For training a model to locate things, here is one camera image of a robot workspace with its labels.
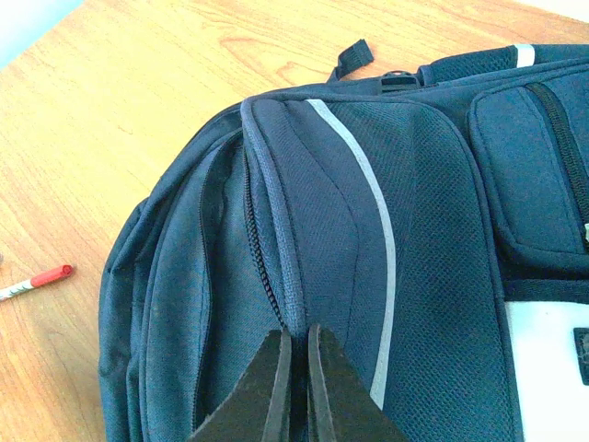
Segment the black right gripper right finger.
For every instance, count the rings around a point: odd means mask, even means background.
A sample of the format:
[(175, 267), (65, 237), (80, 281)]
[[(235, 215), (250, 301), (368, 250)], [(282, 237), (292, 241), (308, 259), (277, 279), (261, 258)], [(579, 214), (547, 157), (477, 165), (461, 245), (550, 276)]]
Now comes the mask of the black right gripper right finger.
[(308, 334), (307, 421), (311, 441), (405, 441), (371, 399), (335, 334)]

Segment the navy blue student backpack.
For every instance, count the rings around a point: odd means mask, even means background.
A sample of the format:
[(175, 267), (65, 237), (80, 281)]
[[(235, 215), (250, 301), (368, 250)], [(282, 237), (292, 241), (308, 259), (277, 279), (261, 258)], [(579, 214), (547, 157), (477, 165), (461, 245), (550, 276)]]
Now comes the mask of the navy blue student backpack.
[(405, 441), (588, 437), (588, 48), (516, 44), (223, 110), (124, 225), (99, 293), (110, 441), (190, 441), (271, 331), (335, 334)]

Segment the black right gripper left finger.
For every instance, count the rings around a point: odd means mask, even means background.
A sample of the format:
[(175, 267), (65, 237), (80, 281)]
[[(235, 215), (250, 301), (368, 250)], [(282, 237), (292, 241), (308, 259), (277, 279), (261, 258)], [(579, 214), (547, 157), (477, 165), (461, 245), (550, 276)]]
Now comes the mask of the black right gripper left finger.
[(190, 441), (288, 441), (292, 338), (270, 331), (238, 383)]

